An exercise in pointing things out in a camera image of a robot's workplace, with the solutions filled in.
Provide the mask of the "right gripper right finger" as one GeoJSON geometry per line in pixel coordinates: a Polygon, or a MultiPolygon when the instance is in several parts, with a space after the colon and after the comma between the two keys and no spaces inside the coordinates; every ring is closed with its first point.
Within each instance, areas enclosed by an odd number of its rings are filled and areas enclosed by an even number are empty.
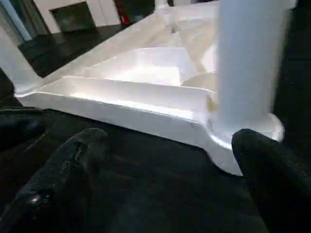
{"type": "Polygon", "coordinates": [[[251,129],[233,134],[232,151],[271,233],[311,231],[311,162],[251,129]]]}

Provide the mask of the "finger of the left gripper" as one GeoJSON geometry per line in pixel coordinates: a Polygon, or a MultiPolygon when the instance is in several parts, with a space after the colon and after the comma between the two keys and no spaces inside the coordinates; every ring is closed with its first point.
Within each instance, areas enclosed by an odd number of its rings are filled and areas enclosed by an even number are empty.
{"type": "Polygon", "coordinates": [[[41,109],[1,109],[0,150],[6,151],[46,129],[45,112],[41,109]]]}

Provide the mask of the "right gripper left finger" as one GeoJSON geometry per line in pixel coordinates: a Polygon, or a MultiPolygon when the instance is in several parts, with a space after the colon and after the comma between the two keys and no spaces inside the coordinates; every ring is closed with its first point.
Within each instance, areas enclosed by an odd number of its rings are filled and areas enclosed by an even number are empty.
{"type": "Polygon", "coordinates": [[[0,217],[2,233],[83,233],[109,150],[107,133],[88,128],[62,144],[0,217]]]}

